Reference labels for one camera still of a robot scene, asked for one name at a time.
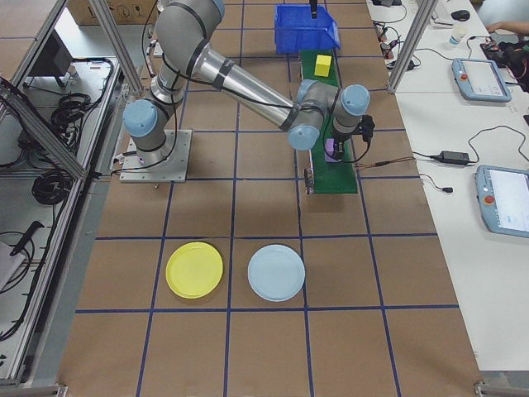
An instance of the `blue plastic bin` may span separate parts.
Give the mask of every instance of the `blue plastic bin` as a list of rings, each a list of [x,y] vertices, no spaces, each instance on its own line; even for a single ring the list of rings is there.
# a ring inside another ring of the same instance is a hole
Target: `blue plastic bin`
[[[338,24],[322,6],[317,7],[317,18],[312,19],[309,5],[278,4],[274,27],[278,54],[340,48]]]

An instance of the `touchscreen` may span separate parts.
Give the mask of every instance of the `touchscreen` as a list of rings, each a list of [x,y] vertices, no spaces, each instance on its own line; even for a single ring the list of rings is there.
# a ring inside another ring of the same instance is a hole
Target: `touchscreen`
[[[480,95],[503,96],[501,84],[496,78],[494,69],[489,62],[475,62],[464,60],[463,67],[469,76],[470,86]]]
[[[489,170],[493,184],[498,225],[529,232],[529,177],[525,174]]]

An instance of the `yellow cube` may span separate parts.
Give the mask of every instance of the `yellow cube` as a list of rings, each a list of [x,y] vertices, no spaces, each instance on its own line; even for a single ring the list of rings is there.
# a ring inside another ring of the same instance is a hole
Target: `yellow cube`
[[[314,69],[314,75],[321,77],[329,77],[331,71],[331,60],[329,55],[318,55],[316,58],[316,68]]]

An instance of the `purple block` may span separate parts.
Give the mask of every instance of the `purple block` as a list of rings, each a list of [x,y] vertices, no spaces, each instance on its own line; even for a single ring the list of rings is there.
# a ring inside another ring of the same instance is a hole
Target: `purple block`
[[[328,138],[326,141],[325,141],[325,162],[326,163],[337,163],[338,160],[334,160],[332,157],[330,157],[327,153],[329,153],[330,155],[332,154],[332,152],[334,151],[334,139],[332,138]]]

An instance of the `person's arm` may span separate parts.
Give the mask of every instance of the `person's arm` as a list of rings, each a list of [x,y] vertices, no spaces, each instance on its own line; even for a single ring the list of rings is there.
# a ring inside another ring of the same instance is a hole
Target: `person's arm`
[[[529,22],[500,21],[487,26],[488,33],[494,33],[497,29],[511,31],[517,35],[529,36]]]

